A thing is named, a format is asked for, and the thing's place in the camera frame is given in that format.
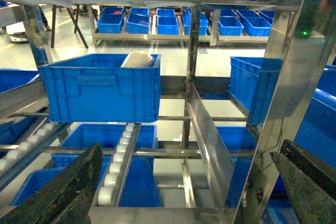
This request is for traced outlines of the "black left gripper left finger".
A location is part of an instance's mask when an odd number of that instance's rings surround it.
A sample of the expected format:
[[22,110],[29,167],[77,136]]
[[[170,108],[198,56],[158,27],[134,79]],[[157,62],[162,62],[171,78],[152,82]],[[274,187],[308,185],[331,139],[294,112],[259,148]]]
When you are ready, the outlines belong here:
[[96,143],[43,188],[1,217],[1,223],[91,223],[89,209],[102,166]]

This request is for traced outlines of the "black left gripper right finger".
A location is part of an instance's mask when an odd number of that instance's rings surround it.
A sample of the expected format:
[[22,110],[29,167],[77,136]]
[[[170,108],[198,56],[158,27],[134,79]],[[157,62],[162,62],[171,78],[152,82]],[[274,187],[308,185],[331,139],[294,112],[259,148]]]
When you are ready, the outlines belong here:
[[335,223],[335,167],[290,140],[271,152],[300,223]]

